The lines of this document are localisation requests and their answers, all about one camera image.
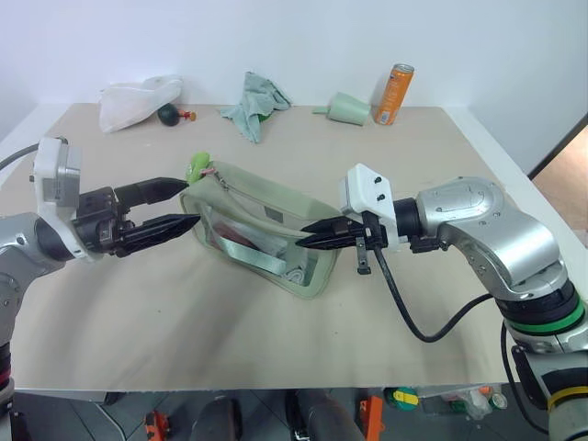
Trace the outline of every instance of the beige table surface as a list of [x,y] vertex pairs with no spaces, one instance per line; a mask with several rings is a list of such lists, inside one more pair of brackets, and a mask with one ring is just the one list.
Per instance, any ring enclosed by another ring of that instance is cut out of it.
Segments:
[[[82,190],[156,176],[183,177],[192,153],[294,187],[338,206],[337,184],[358,162],[415,196],[458,175],[495,179],[446,113],[404,108],[393,126],[335,123],[309,107],[278,112],[251,144],[214,107],[167,128],[155,118],[103,134],[96,105],[73,105],[51,129],[83,151]],[[3,214],[34,210],[32,157],[0,192]],[[133,209],[144,221],[180,212],[177,199]],[[415,321],[436,332],[482,294],[455,249],[387,252]],[[17,317],[13,373],[21,389],[193,390],[450,384],[503,381],[501,316],[480,305],[439,343],[414,338],[375,259],[356,273],[355,249],[341,253],[315,300],[301,300],[210,254],[191,234],[124,259],[70,262],[35,281]]]

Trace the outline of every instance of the energy drink can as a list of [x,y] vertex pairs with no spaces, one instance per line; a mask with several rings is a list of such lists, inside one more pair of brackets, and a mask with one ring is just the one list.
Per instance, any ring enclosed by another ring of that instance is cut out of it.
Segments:
[[379,103],[378,112],[376,112],[377,123],[388,126],[394,122],[413,75],[414,68],[411,65],[394,64],[386,84],[386,90],[384,90],[384,96]]

